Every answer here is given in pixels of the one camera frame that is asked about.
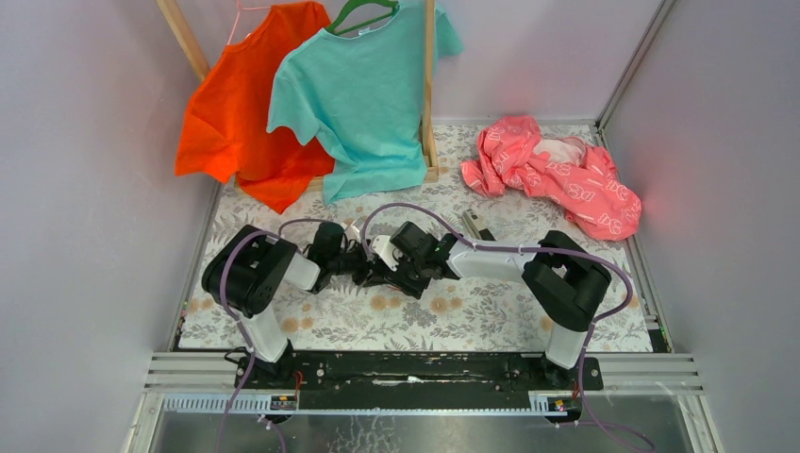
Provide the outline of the beige and black stapler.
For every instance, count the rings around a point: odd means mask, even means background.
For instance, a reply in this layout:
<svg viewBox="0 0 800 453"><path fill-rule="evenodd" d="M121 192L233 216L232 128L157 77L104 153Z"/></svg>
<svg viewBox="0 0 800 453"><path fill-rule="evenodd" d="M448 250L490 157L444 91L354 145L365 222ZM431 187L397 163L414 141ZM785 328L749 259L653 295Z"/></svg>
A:
<svg viewBox="0 0 800 453"><path fill-rule="evenodd" d="M461 219L472 237L482 241L495 241L495 237L487 226L485 219L474 210L465 210L461 214Z"/></svg>

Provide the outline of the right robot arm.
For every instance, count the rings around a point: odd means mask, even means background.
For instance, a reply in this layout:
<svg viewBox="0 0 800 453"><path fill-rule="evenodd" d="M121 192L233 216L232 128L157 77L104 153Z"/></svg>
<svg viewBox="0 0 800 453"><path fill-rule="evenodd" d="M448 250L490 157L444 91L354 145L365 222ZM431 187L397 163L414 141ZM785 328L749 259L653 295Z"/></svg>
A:
<svg viewBox="0 0 800 453"><path fill-rule="evenodd" d="M436 238L412 222L368 243L366 285L389 285L419 299L433 280L491 278L520 283L553 327L544 349L542 379L563 389L578 376L590 324L612 281L607 267L566 234L551 230L536 245L470 241L454 233Z"/></svg>

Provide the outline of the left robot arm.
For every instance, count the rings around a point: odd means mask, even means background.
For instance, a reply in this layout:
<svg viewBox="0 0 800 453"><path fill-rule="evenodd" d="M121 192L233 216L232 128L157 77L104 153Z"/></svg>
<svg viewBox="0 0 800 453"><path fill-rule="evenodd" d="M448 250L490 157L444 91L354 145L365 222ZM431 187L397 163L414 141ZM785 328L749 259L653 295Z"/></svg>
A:
<svg viewBox="0 0 800 453"><path fill-rule="evenodd" d="M231 316L256 360L257 376L272 388L292 378L285 357L290 340L281 330L272 301L281 285L316 294L333 276L369 273L360 243L341 224L320 221L311 245L295 243L252 225L242 227L207 265L201 287Z"/></svg>

